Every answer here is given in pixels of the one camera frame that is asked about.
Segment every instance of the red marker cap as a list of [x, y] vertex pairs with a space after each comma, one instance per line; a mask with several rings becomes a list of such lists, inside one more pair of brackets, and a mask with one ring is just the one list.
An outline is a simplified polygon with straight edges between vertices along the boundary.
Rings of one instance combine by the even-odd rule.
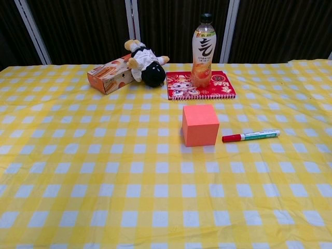
[[223, 136], [222, 140], [224, 143], [241, 141], [241, 135], [235, 134], [231, 136]]

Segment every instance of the marker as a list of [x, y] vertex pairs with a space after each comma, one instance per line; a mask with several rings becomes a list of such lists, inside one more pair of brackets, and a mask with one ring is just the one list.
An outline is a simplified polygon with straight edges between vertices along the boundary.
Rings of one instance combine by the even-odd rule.
[[234, 134], [230, 136], [223, 136], [222, 140], [224, 143], [228, 142], [237, 142], [243, 140], [253, 140], [253, 139], [267, 139], [269, 137], [277, 137], [280, 135], [279, 130], [269, 130], [269, 131], [260, 131], [254, 133], [246, 134]]

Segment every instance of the bottle cap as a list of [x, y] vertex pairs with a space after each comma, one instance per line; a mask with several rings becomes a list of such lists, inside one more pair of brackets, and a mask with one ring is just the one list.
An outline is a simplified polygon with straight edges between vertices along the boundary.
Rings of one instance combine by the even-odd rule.
[[204, 13], [201, 14], [201, 23], [211, 23], [212, 22], [212, 14]]

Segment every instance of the plush arm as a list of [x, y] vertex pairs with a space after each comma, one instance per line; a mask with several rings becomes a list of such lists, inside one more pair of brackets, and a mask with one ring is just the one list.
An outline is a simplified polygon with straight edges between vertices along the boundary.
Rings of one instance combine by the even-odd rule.
[[167, 62], [169, 62], [170, 58], [168, 56], [160, 56], [160, 57], [157, 57], [158, 59], [158, 62], [160, 65], [165, 65]]

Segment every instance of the pink sticky note pad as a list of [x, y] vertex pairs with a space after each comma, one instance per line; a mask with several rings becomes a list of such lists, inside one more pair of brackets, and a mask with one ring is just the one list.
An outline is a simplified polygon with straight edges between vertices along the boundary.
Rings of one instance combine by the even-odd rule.
[[187, 147], [215, 145], [219, 120], [212, 105], [183, 107], [182, 131]]

